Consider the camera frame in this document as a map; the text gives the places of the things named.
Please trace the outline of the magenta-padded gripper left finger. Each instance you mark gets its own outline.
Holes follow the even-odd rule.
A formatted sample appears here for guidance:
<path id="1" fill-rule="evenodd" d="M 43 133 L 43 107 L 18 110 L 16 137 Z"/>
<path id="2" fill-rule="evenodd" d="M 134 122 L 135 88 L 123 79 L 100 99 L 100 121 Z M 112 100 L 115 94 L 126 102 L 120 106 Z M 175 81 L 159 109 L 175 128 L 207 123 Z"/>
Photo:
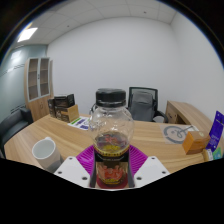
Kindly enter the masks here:
<path id="1" fill-rule="evenodd" d="M 94 188 L 96 185 L 94 147 L 89 146 L 76 157 L 67 157 L 54 174 L 78 186 Z"/>

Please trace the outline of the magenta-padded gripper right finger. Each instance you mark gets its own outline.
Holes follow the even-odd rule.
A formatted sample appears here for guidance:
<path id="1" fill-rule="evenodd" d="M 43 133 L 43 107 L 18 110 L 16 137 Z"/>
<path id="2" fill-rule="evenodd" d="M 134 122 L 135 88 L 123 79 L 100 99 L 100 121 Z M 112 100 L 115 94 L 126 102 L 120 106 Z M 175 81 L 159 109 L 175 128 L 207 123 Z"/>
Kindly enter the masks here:
<path id="1" fill-rule="evenodd" d="M 148 157 L 134 146 L 129 149 L 128 185 L 140 188 L 166 177 L 170 172 L 156 156 Z"/>

